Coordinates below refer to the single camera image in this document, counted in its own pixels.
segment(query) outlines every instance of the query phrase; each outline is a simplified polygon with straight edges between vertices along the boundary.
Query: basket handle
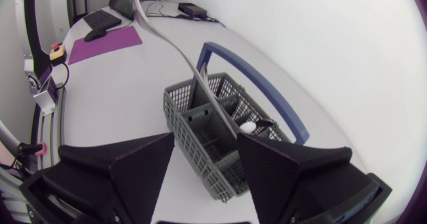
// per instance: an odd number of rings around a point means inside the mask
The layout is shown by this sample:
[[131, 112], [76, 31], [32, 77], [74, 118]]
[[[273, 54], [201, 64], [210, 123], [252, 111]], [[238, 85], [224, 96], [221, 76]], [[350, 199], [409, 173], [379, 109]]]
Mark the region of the basket handle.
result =
[[306, 127], [292, 109], [292, 107], [289, 105], [289, 103], [279, 93], [279, 91], [249, 63], [230, 50], [213, 42], [204, 43], [203, 49], [200, 53], [199, 61], [197, 62], [197, 70], [199, 72], [202, 70], [202, 68], [204, 71], [206, 71], [207, 64], [209, 63], [209, 59], [211, 58], [212, 53], [219, 55], [231, 63], [262, 91], [262, 93], [268, 98], [268, 100], [273, 104], [273, 106], [285, 120], [286, 124], [288, 124], [296, 138], [295, 144], [303, 145], [308, 140], [310, 134], [308, 133]]

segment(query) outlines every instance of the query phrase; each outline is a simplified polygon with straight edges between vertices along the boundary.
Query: dishwasher cutlery basket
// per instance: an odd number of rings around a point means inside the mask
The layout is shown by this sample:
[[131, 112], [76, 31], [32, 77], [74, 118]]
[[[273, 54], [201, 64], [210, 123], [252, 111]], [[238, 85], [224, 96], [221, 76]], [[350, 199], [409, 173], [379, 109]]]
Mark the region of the dishwasher cutlery basket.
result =
[[[290, 127], [296, 144], [306, 142], [308, 132], [288, 102], [267, 79], [236, 54], [218, 44], [205, 43], [197, 63], [198, 71], [208, 64], [212, 52], [239, 69], [263, 92]], [[207, 79], [235, 133], [240, 133], [239, 126], [247, 121], [270, 119], [244, 88], [226, 73], [209, 75]], [[202, 177], [205, 188], [214, 199], [226, 202], [233, 196], [243, 195], [249, 187], [235, 137], [199, 85], [193, 78], [166, 88], [163, 109], [167, 126], [175, 133], [180, 149], [196, 174]], [[250, 135], [289, 141], [276, 122], [267, 129], [257, 127]]]

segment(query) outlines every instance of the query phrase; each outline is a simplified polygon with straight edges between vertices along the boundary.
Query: gray plastic basket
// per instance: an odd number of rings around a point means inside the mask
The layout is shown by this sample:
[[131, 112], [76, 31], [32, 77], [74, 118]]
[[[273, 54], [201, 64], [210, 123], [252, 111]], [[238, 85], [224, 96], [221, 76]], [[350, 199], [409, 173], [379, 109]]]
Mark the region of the gray plastic basket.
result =
[[[199, 64], [208, 63], [209, 59], [206, 60], [205, 58], [207, 54], [206, 50], [214, 51], [222, 57], [224, 55], [226, 57], [232, 56], [223, 47], [219, 51], [217, 49], [209, 49], [210, 47], [218, 48], [220, 46], [214, 43], [205, 43]], [[218, 98], [222, 111], [226, 114], [226, 118], [235, 133], [240, 133], [239, 126], [247, 121], [256, 122], [259, 119], [270, 119], [261, 107], [245, 92], [244, 88], [239, 86], [226, 73], [209, 75], [208, 86]], [[233, 196], [240, 196], [247, 192], [249, 187], [245, 179], [242, 164], [240, 163], [239, 153], [236, 150], [235, 137], [224, 125], [224, 121], [220, 116], [214, 111], [207, 95], [198, 86], [197, 81], [188, 80], [168, 87], [165, 89], [163, 97], [163, 108], [167, 119], [167, 126], [174, 131], [180, 149], [193, 167], [195, 173], [202, 177], [203, 184], [210, 195], [214, 199], [226, 202]], [[290, 110], [287, 109], [286, 114], [289, 115], [290, 111], [293, 112], [292, 108]], [[274, 123], [267, 129], [259, 127], [251, 135], [268, 137], [279, 141], [289, 141], [279, 129], [277, 123]]]

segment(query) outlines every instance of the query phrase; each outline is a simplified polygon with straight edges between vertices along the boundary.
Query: table surface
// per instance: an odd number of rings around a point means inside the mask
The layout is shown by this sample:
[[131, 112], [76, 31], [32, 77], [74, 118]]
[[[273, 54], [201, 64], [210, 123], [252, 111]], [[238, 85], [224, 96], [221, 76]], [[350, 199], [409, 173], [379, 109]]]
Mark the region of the table surface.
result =
[[[151, 2], [144, 2], [146, 10]], [[153, 3], [150, 13], [177, 15], [175, 3]], [[169, 43], [154, 35], [137, 21], [111, 10], [133, 25], [143, 43], [98, 55], [69, 66], [70, 77], [64, 111], [64, 144], [91, 147], [168, 132], [163, 112], [163, 92], [170, 85], [192, 78], [181, 55]], [[203, 43], [213, 41], [245, 59], [266, 77], [294, 108], [310, 133], [310, 147], [353, 149], [351, 162], [361, 171], [366, 168], [357, 150], [342, 134], [320, 106], [282, 69], [265, 55], [218, 23], [149, 17], [150, 21], [173, 39], [196, 63]], [[73, 42], [91, 31], [84, 20], [68, 32], [64, 44], [70, 54]], [[262, 92], [237, 69], [213, 55], [208, 73], [227, 72], [257, 101], [284, 133], [294, 140], [291, 131]], [[54, 78], [61, 78], [58, 69]], [[234, 197], [226, 204], [214, 201], [201, 179], [193, 172], [175, 144], [166, 176], [157, 200], [153, 223], [159, 220], [187, 223], [258, 223], [250, 193]]]

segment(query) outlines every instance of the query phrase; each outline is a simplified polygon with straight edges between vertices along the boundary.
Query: computer mouse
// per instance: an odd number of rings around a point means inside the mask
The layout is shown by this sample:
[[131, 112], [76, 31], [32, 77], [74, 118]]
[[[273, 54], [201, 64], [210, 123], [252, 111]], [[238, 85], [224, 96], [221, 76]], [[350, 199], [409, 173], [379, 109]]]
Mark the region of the computer mouse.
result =
[[100, 37], [103, 37], [105, 35], [107, 35], [107, 31], [106, 30], [104, 30], [104, 29], [95, 29], [95, 30], [90, 31], [86, 35], [85, 41], [86, 42], [93, 41], [93, 40], [98, 39]]

